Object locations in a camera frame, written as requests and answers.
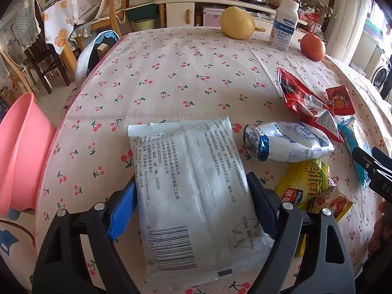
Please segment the dark wooden chair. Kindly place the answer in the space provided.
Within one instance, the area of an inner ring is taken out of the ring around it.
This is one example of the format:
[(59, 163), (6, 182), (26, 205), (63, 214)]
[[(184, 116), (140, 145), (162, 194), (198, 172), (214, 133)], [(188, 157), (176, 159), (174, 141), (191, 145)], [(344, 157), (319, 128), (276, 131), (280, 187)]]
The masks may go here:
[(20, 4), (14, 23), (11, 24), (11, 32), (48, 94), (52, 93), (52, 86), (47, 75), (56, 70), (64, 83), (70, 85), (60, 55), (46, 41), (43, 14), (36, 1), (25, 0)]

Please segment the white washing machine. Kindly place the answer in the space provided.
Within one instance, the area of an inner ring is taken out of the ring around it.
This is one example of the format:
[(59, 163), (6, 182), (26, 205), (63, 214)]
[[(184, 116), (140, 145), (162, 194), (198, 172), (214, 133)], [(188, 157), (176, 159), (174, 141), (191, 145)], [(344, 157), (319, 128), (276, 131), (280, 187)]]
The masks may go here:
[(388, 74), (391, 70), (391, 62), (389, 57), (383, 52), (380, 54), (374, 51), (369, 63), (366, 66), (366, 78), (375, 86), (377, 91), (381, 93)]

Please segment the pink storage box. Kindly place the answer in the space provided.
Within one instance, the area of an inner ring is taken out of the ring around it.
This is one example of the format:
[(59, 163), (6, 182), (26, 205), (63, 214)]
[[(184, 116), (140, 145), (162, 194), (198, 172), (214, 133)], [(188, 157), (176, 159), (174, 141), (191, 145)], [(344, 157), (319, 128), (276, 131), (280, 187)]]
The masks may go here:
[(225, 8), (203, 7), (203, 26), (220, 27), (220, 17)]

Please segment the red cartoon couple packet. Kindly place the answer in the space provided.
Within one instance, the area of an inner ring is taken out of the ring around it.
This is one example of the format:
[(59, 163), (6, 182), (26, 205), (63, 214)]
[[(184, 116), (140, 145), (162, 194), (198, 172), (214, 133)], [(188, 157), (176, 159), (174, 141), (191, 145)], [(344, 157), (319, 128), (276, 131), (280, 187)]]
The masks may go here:
[(336, 86), (326, 89), (328, 106), (338, 116), (354, 115), (355, 109), (345, 86)]

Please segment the white wet wipes packet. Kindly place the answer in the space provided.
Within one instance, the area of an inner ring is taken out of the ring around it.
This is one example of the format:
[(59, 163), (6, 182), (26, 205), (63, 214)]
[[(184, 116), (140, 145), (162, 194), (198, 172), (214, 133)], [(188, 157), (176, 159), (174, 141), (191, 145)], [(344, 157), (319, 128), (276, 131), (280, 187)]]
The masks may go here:
[(146, 281), (209, 283), (264, 265), (263, 230), (229, 118), (130, 125)]

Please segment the pink plastic bucket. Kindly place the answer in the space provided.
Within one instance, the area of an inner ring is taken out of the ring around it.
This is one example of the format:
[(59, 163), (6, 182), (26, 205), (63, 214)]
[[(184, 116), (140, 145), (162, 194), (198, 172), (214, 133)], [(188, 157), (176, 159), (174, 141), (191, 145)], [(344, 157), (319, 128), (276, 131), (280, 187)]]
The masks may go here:
[(11, 106), (1, 122), (1, 216), (10, 209), (34, 209), (49, 149), (56, 134), (30, 92)]

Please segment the green blue snack wrapper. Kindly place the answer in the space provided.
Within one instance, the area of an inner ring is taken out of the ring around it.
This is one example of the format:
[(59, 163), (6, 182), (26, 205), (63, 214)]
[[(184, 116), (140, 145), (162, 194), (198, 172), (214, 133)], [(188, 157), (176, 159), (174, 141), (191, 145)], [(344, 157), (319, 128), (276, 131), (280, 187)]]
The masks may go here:
[[(359, 147), (368, 154), (371, 153), (366, 135), (364, 134), (358, 120), (356, 120), (353, 115), (344, 116), (338, 123), (338, 129), (340, 135), (346, 142), (350, 153), (352, 153), (356, 147)], [(356, 161), (354, 164), (359, 178), (359, 183), (361, 184), (361, 188), (364, 189), (370, 183), (370, 178), (368, 177), (368, 173)]]

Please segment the green trash bin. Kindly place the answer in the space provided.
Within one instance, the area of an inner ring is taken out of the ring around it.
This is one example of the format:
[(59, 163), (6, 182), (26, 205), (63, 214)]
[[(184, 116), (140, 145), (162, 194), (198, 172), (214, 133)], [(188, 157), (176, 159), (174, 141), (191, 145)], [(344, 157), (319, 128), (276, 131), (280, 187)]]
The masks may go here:
[(156, 28), (156, 18), (140, 19), (131, 21), (131, 27), (134, 32), (151, 31)]

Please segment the white milk bottle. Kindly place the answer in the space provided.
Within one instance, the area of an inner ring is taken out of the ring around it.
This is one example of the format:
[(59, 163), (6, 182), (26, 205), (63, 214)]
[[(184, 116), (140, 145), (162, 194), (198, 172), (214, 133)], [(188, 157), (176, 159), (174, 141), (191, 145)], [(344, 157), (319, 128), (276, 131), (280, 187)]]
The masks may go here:
[(298, 23), (299, 4), (292, 0), (282, 0), (276, 10), (269, 42), (271, 47), (287, 51)]

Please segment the blue white stool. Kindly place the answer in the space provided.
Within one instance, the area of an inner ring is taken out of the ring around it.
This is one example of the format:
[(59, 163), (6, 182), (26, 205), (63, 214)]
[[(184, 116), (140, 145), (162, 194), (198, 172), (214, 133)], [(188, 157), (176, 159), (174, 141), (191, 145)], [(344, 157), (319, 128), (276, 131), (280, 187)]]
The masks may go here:
[(107, 45), (110, 50), (118, 41), (120, 36), (113, 30), (102, 31), (88, 44), (88, 46), (79, 55), (76, 61), (74, 81), (76, 88), (79, 90), (85, 79), (100, 62), (98, 48)]

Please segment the light wooden chair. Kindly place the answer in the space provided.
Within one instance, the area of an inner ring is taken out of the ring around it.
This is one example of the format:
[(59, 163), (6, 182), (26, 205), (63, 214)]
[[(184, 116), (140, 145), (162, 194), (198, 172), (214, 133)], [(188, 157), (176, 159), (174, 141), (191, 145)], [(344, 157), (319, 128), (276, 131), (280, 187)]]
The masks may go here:
[(126, 21), (126, 0), (72, 0), (75, 17), (70, 40), (79, 49), (85, 48), (85, 39), (91, 32), (110, 28), (121, 35), (120, 25)]

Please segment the white curtain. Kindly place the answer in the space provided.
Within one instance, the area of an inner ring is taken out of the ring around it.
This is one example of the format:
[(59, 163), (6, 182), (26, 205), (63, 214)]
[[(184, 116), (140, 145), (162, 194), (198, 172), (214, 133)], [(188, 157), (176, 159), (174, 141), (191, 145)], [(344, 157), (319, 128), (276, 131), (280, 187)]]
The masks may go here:
[(335, 0), (326, 34), (326, 53), (349, 64), (359, 44), (371, 0)]

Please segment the cherry print tablecloth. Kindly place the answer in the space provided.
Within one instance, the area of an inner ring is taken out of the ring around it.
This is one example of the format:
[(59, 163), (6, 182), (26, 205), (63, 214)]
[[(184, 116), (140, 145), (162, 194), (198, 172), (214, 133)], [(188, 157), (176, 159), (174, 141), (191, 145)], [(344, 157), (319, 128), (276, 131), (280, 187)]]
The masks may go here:
[(345, 86), (369, 144), (391, 153), (391, 108), (370, 82), (330, 57), (310, 61), (297, 44), (280, 52), (267, 42), (265, 33), (241, 41), (219, 29), (190, 27), (124, 37), (85, 81), (59, 125), (38, 197), (36, 246), (58, 210), (88, 210), (130, 180), (131, 124), (228, 117), (241, 147), (246, 125), (296, 122), (278, 94), (278, 68), (319, 97)]

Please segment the red torn snack wrapper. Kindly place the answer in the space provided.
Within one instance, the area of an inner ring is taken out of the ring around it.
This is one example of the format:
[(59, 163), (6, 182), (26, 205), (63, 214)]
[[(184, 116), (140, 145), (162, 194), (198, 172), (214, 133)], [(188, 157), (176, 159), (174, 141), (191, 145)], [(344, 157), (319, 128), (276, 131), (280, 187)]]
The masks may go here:
[(329, 139), (343, 141), (335, 114), (317, 95), (283, 68), (277, 68), (277, 80), (287, 109), (294, 111), (302, 122), (323, 131)]

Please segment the dining table orange print cloth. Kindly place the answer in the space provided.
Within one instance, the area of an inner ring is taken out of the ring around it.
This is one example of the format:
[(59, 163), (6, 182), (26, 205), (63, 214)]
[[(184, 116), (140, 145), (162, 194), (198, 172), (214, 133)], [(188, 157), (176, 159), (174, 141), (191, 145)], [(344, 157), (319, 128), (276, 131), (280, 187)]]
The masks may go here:
[(54, 47), (70, 73), (74, 74), (76, 58), (68, 40), (75, 24), (72, 0), (58, 1), (43, 11), (43, 22), (46, 43)]

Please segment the white tv cabinet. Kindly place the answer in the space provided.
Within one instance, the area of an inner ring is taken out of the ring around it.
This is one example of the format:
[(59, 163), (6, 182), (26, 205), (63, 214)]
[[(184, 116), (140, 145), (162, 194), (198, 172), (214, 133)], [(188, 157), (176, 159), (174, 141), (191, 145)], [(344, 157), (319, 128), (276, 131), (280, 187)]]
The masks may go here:
[(228, 7), (247, 11), (256, 26), (270, 31), (276, 11), (264, 5), (238, 0), (154, 0), (159, 7), (161, 27), (218, 27), (220, 15)]

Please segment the yellow pear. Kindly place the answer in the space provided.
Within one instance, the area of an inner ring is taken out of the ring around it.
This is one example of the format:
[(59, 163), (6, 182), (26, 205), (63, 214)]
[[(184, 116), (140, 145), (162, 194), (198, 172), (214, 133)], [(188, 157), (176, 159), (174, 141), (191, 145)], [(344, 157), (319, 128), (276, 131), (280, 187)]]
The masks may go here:
[(224, 35), (237, 40), (250, 38), (255, 31), (265, 33), (265, 28), (256, 27), (254, 19), (244, 10), (231, 6), (220, 15), (220, 28)]

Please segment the yellow snack packet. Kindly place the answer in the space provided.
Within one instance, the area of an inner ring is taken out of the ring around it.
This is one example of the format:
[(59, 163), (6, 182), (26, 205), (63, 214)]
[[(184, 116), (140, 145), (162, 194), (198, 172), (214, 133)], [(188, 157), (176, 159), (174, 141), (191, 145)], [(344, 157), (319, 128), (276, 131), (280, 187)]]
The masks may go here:
[(338, 222), (353, 202), (341, 193), (332, 180), (330, 167), (320, 159), (291, 163), (274, 189), (282, 202), (319, 213), (326, 208)]

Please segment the crushed white blue milk carton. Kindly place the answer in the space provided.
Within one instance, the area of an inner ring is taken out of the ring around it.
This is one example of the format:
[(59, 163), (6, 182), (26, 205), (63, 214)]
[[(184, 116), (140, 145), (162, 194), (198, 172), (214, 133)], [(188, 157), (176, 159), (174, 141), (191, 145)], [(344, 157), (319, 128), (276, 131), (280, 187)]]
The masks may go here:
[(302, 122), (248, 125), (243, 141), (248, 154), (257, 161), (296, 163), (322, 158), (335, 149), (323, 131)]

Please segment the red apple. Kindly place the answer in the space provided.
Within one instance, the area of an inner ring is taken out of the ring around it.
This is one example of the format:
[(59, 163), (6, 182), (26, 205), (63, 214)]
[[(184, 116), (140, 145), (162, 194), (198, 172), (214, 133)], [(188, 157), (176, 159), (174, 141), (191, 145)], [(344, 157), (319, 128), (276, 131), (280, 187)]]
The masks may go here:
[(308, 33), (300, 41), (300, 49), (303, 55), (312, 61), (321, 61), (326, 54), (326, 45), (316, 35)]

